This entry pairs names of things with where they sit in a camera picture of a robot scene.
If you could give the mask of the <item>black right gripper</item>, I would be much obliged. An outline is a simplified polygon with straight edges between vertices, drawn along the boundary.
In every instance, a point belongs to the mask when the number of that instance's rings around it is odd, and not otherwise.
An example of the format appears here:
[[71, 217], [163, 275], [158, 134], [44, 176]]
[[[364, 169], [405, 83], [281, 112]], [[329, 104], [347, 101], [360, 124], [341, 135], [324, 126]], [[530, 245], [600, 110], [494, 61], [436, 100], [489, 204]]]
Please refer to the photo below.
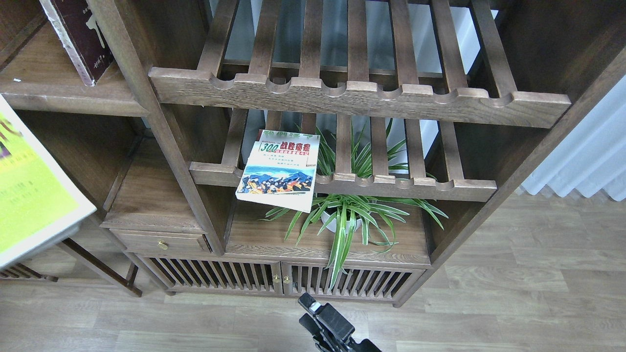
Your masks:
[[331, 304], [321, 305], [308, 293], [302, 294], [298, 303], [307, 311], [299, 323], [310, 332], [320, 352], [381, 352], [369, 339], [354, 341], [354, 326]]

